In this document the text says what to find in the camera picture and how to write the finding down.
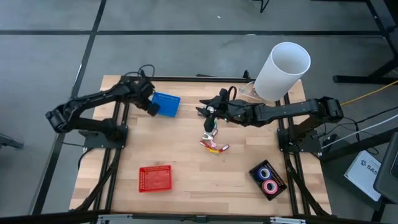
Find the gray floor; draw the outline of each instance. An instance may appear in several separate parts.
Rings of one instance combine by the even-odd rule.
[[[375,1],[386,25],[391,18]],[[100,0],[26,2],[0,0],[0,29],[91,30]],[[99,30],[374,30],[372,15],[361,3],[271,1],[263,14],[250,0],[108,0]],[[88,36],[0,35],[0,133],[24,141],[25,148],[0,152],[0,216],[29,213],[37,184],[55,137],[44,113],[66,101],[70,94]],[[259,73],[271,48],[292,41],[312,56],[303,78],[307,98],[330,96],[350,100],[379,85],[333,83],[333,75],[367,75],[391,58],[384,39],[361,37],[266,37],[255,35],[140,35],[97,36],[79,95],[98,91],[102,76],[136,70],[152,63],[157,75],[241,77],[244,70]],[[396,105],[396,87],[345,106],[356,120]],[[382,121],[391,111],[361,127]],[[85,113],[90,117],[92,111]],[[379,133],[397,126],[393,121],[373,129]],[[344,136],[350,131],[338,128]],[[67,142],[81,143],[77,133]],[[385,146],[378,147],[382,159]],[[45,213],[64,212],[73,192],[79,147],[65,146],[44,207]],[[339,217],[370,220],[373,211],[336,185],[325,174],[333,213]],[[387,206],[383,221],[398,223],[396,206]],[[135,221],[153,223],[153,221]]]

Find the wooden board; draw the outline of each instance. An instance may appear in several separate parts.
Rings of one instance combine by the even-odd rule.
[[[101,89],[111,88],[120,76],[104,76]],[[189,213],[212,215],[291,215],[289,191],[268,201],[248,174],[267,159],[287,183],[284,160],[276,137],[277,121],[262,128],[242,127],[218,121],[215,141],[229,144],[223,154],[215,156],[199,144],[204,119],[197,115],[199,100],[210,99],[221,88],[244,86],[243,83],[154,82],[156,91],[181,97],[176,118],[150,117],[131,106],[129,137],[122,150],[114,190],[112,212]],[[289,91],[292,103],[304,101],[301,81]],[[237,98],[244,98],[238,93]],[[112,117],[114,103],[97,107],[94,119]],[[294,118],[295,123],[306,117]],[[81,162],[70,208],[82,203],[98,181],[104,149],[95,149]],[[320,163],[310,154],[301,154],[305,182],[321,206],[330,205]],[[138,170],[144,166],[170,164],[173,189],[170,192],[139,193]],[[108,187],[104,188],[101,208]],[[299,189],[298,206],[302,211]]]

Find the white cylinder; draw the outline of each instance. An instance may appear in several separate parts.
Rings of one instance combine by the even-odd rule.
[[[254,83],[256,93],[265,100],[280,100],[311,66],[311,57],[300,45],[277,44]]]

